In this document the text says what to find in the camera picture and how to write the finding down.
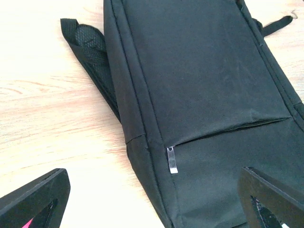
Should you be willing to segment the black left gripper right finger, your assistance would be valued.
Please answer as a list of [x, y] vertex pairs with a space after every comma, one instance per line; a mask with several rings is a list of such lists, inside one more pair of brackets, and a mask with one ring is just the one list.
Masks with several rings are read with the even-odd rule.
[[304, 195], [301, 192], [252, 167], [242, 168], [237, 190], [249, 227], [304, 226]]

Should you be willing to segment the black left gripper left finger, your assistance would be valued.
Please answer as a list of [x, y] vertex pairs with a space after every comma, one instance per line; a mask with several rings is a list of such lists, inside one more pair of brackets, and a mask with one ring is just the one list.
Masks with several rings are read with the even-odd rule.
[[21, 228], [60, 227], [68, 198], [70, 181], [66, 169], [56, 168], [0, 199], [0, 226]]

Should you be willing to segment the black student backpack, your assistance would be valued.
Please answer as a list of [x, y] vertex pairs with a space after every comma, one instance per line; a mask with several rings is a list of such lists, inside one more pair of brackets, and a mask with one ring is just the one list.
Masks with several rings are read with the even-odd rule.
[[254, 167], [304, 190], [304, 105], [242, 0], [106, 0], [104, 31], [62, 34], [120, 121], [167, 228], [246, 228], [237, 181]]

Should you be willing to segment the pink black highlighter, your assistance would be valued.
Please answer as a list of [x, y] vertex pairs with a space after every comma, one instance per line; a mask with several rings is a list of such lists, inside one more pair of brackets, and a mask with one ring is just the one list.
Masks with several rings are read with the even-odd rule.
[[22, 228], [29, 228], [30, 224], [32, 223], [33, 219], [28, 221]]

